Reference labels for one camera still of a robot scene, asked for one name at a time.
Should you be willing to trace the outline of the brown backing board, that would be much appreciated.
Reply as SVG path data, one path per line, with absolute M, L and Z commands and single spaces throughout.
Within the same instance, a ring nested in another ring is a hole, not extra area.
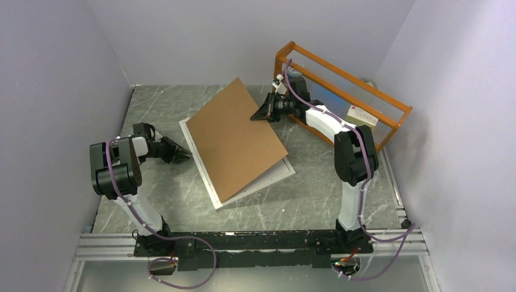
M 288 154 L 268 122 L 249 119 L 258 109 L 235 78 L 186 122 L 221 203 Z

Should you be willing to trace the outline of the white picture frame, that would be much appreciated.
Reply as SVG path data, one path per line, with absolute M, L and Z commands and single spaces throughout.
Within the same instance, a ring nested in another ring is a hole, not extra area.
M 266 122 L 191 117 L 180 127 L 216 210 L 296 173 Z

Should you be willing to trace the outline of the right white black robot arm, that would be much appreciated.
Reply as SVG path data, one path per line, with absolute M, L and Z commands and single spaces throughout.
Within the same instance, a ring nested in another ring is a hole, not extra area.
M 372 130 L 346 122 L 319 100 L 310 100 L 307 92 L 295 93 L 293 82 L 284 80 L 280 74 L 273 79 L 272 87 L 250 119 L 273 123 L 292 115 L 333 142 L 334 168 L 343 183 L 334 242 L 341 252 L 350 252 L 359 240 L 367 239 L 361 223 L 363 203 L 367 182 L 378 169 Z

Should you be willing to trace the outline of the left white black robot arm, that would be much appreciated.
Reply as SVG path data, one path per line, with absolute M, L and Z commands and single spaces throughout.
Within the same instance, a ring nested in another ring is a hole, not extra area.
M 89 146 L 91 184 L 96 194 L 123 208 L 136 224 L 143 244 L 149 243 L 155 253 L 165 256 L 173 250 L 174 239 L 163 217 L 146 196 L 138 194 L 142 185 L 140 166 L 148 159 L 181 164 L 192 154 L 150 123 L 136 123 L 132 129 L 132 135 Z

